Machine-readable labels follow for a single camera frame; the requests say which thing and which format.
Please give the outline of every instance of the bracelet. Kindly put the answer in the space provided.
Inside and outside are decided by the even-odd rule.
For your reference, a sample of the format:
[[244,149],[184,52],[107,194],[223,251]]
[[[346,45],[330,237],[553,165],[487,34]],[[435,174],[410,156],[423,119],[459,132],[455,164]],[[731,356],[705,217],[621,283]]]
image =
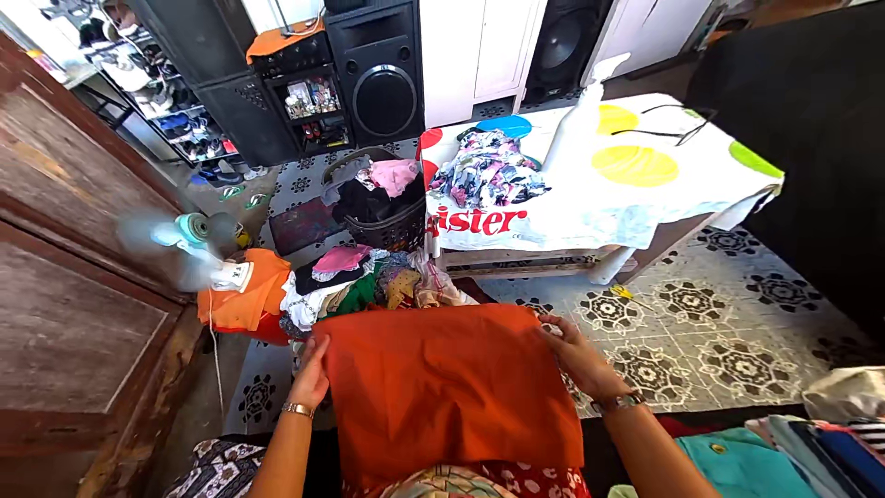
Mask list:
[[644,403],[645,397],[643,397],[639,391],[634,390],[627,394],[622,394],[621,396],[605,398],[599,401],[593,400],[590,402],[590,407],[599,415],[605,415],[606,413],[611,413],[615,410],[628,409]]
[[301,403],[283,403],[282,410],[288,411],[289,413],[297,413],[298,415],[304,415],[307,418],[313,419],[313,412],[316,409],[312,409],[307,405],[303,405]]

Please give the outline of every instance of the pink cloth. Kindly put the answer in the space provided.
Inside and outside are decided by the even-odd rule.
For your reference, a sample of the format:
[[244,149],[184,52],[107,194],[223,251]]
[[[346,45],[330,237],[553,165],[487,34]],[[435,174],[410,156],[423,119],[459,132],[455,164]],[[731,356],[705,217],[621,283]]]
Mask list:
[[415,160],[380,160],[372,163],[372,180],[392,198],[402,194],[415,176],[418,176]]
[[362,260],[372,248],[368,245],[359,244],[356,247],[333,247],[325,256],[319,258],[313,266],[313,271],[350,271],[359,266]]

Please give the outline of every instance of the red circle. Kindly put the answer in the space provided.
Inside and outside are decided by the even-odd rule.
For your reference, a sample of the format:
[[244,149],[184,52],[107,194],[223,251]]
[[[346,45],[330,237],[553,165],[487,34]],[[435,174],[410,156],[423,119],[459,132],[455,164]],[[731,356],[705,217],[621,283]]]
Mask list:
[[421,166],[424,168],[424,191],[430,190],[430,180],[433,179],[439,167],[429,160],[421,160]]
[[441,128],[432,128],[421,134],[420,148],[429,149],[438,144],[443,139],[443,130]]

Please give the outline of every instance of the white cabinet door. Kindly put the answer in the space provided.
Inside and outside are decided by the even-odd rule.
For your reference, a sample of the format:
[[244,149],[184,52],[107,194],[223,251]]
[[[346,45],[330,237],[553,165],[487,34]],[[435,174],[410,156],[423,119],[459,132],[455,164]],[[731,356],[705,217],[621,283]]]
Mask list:
[[427,128],[466,121],[473,114],[482,4],[483,0],[419,2]]
[[[489,97],[520,86],[527,57],[535,49],[532,40],[536,38],[531,34],[538,4],[538,0],[486,0],[475,97]],[[461,14],[469,17],[469,12],[475,11],[474,3],[472,9]]]
[[[600,35],[597,62],[630,52],[614,76],[656,64],[679,54],[711,0],[616,0],[608,27]],[[589,82],[588,65],[581,84]]]

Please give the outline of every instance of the wooden cabinet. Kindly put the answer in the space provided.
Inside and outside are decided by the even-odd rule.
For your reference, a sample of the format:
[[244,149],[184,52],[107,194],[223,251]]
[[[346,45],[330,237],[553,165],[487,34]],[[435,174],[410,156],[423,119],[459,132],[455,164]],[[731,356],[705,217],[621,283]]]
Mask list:
[[202,328],[119,244],[143,210],[173,187],[0,34],[0,456],[93,452],[82,496],[143,475]]
[[424,122],[466,121],[473,106],[522,101],[547,0],[420,2]]

